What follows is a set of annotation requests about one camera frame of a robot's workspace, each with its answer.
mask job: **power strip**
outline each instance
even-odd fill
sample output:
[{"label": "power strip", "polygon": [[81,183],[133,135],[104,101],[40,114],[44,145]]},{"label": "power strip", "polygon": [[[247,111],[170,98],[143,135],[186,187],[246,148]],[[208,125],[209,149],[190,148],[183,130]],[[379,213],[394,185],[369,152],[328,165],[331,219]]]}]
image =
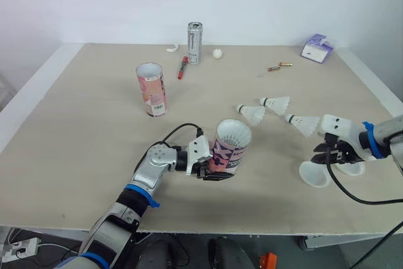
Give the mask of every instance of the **power strip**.
[{"label": "power strip", "polygon": [[13,243],[11,245],[11,249],[4,252],[2,262],[9,263],[10,261],[16,261],[22,258],[37,255],[39,243],[39,238],[26,239],[24,241]]}]

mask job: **silver can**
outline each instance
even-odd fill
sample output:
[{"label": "silver can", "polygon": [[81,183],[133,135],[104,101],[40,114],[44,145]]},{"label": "silver can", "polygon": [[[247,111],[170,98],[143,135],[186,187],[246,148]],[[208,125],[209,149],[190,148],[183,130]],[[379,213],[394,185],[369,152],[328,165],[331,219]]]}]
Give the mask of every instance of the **silver can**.
[{"label": "silver can", "polygon": [[188,24],[188,63],[199,64],[202,58],[203,25],[201,22]]}]

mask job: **can label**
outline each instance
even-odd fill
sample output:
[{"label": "can label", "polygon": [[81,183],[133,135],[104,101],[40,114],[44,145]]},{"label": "can label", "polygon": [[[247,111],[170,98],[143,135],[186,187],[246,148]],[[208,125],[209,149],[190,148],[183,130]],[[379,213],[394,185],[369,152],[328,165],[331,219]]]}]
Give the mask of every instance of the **can label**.
[{"label": "can label", "polygon": [[240,165],[246,147],[235,147],[216,138],[213,146],[213,158],[208,162],[209,170],[212,173],[216,171],[233,173]]},{"label": "can label", "polygon": [[154,77],[137,76],[143,100],[150,116],[158,117],[166,112],[166,95],[162,74]]},{"label": "can label", "polygon": [[202,57],[203,25],[200,22],[188,24],[188,63],[199,64]]}]

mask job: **white plastic bracket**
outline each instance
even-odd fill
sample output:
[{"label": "white plastic bracket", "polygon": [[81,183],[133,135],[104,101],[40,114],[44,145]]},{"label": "white plastic bracket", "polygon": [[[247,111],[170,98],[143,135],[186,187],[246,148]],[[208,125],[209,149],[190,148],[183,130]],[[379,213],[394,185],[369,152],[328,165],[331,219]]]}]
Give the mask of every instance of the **white plastic bracket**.
[{"label": "white plastic bracket", "polygon": [[360,133],[365,132],[364,128],[357,126],[353,121],[339,118],[332,115],[324,115],[319,125],[318,134],[325,136],[326,133],[336,135],[339,140],[350,144],[357,155],[364,161],[376,160],[371,150],[362,149],[360,144]]},{"label": "white plastic bracket", "polygon": [[188,165],[186,167],[186,175],[191,174],[191,168],[197,162],[204,162],[211,159],[213,154],[208,146],[208,139],[201,135],[188,145]]}]

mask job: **white feather shuttlecock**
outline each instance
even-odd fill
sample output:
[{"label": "white feather shuttlecock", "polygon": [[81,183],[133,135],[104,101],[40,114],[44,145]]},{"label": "white feather shuttlecock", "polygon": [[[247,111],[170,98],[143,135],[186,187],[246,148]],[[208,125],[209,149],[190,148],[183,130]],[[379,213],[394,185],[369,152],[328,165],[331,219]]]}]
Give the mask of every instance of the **white feather shuttlecock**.
[{"label": "white feather shuttlecock", "polygon": [[234,147],[246,147],[251,142],[251,129],[243,122],[235,119],[225,119],[217,126],[217,136],[220,140]]},{"label": "white feather shuttlecock", "polygon": [[265,111],[264,106],[237,105],[237,112],[243,114],[252,126],[257,126],[262,121]]},{"label": "white feather shuttlecock", "polygon": [[285,114],[285,111],[290,103],[290,97],[281,97],[281,98],[260,98],[260,105],[270,108],[277,115],[282,116]]},{"label": "white feather shuttlecock", "polygon": [[284,120],[287,123],[294,125],[307,138],[314,133],[320,117],[306,117],[288,114],[284,116]]}]

